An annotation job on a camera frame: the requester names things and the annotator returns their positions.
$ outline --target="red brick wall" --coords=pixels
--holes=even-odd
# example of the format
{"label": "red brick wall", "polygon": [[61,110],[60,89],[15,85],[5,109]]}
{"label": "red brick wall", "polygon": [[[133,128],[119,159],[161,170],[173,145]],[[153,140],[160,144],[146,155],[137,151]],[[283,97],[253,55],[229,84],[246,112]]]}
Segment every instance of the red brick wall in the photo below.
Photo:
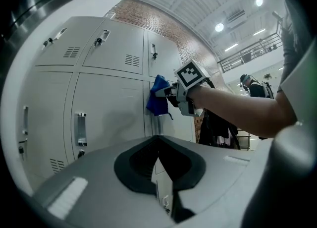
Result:
{"label": "red brick wall", "polygon": [[[178,46],[183,63],[190,59],[198,61],[210,74],[215,87],[228,91],[212,51],[178,20],[139,0],[123,0],[112,11],[116,13],[115,18],[119,21],[144,27],[174,41]],[[201,120],[200,117],[195,118],[197,142],[199,141]]]}

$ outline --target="metal railing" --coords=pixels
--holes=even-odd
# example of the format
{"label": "metal railing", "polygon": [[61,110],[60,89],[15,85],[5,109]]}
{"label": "metal railing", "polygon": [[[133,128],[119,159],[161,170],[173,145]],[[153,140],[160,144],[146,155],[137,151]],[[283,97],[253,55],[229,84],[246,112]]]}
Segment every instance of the metal railing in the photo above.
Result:
{"label": "metal railing", "polygon": [[282,46],[280,33],[281,23],[278,21],[275,33],[267,36],[264,39],[260,39],[259,41],[245,47],[231,56],[220,60],[218,63],[221,66],[222,72],[225,73],[280,48]]}

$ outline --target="blue cloth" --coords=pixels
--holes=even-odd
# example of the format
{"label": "blue cloth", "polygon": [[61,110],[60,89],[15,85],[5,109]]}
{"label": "blue cloth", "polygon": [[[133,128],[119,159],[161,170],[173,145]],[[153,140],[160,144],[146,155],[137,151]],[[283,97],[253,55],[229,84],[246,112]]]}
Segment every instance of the blue cloth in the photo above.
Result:
{"label": "blue cloth", "polygon": [[150,110],[154,116],[169,114],[167,98],[158,98],[155,96],[155,92],[170,86],[169,82],[161,75],[157,75],[154,85],[151,89],[150,98],[147,104],[147,109]]}

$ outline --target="round ceiling light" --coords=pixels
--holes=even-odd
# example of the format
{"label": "round ceiling light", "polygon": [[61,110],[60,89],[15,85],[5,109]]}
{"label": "round ceiling light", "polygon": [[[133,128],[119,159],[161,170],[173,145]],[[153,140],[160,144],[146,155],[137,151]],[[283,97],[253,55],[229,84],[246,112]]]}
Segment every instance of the round ceiling light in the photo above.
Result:
{"label": "round ceiling light", "polygon": [[263,4],[263,0],[256,0],[256,5],[258,7],[262,6],[262,4]]}
{"label": "round ceiling light", "polygon": [[222,23],[219,23],[216,25],[216,31],[221,32],[224,29],[224,25]]}

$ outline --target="white locker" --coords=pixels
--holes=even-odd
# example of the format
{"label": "white locker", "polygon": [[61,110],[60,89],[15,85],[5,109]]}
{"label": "white locker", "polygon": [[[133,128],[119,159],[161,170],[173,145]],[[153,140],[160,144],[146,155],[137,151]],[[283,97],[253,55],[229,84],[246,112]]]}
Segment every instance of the white locker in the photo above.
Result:
{"label": "white locker", "polygon": [[[154,83],[150,83],[150,89],[153,87]],[[164,135],[173,136],[186,141],[195,142],[195,132],[194,132],[194,119],[193,117],[183,116],[179,108],[174,107],[169,101],[168,111],[172,115],[172,120],[169,114],[162,115],[163,118],[163,133]],[[152,117],[152,130],[153,134],[158,134],[158,120]]]}
{"label": "white locker", "polygon": [[66,92],[72,73],[32,72],[21,97],[19,131],[27,142],[22,160],[31,184],[39,186],[68,165],[63,137]]}
{"label": "white locker", "polygon": [[[85,113],[84,126],[78,114]],[[74,156],[145,136],[143,83],[139,80],[81,73],[72,107]],[[86,138],[87,146],[79,139]]]}
{"label": "white locker", "polygon": [[106,20],[98,37],[103,41],[92,45],[84,66],[143,74],[143,29]]}
{"label": "white locker", "polygon": [[[162,75],[166,80],[175,82],[175,72],[182,65],[177,45],[153,32],[148,32],[148,42],[149,76]],[[153,58],[154,53],[158,54],[156,59]]]}
{"label": "white locker", "polygon": [[104,21],[101,17],[76,16],[62,24],[51,37],[53,43],[43,48],[36,66],[75,65],[91,36]]}

